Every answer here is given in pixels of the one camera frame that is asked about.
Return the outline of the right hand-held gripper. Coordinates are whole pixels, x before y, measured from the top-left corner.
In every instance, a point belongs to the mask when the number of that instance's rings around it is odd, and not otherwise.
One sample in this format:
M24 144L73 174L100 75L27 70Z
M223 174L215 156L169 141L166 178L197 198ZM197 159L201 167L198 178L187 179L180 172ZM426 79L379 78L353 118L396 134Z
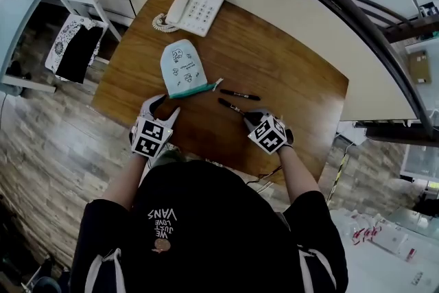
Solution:
M265 115L256 127L252 115ZM285 126L266 108L256 108L245 112L243 121L249 131L248 138L267 154L273 154L287 142Z

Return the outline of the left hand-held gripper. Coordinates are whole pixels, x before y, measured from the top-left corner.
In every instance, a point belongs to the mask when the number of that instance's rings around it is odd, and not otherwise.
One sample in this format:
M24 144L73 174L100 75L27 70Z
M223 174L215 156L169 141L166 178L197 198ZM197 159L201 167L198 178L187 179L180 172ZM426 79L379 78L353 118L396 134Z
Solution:
M166 94L160 94L144 101L139 113L140 117L137 117L131 132L132 152L155 159L172 136L172 127L180 113L180 107L176 107L167 119L167 127L150 121L155 120L154 113L166 98Z

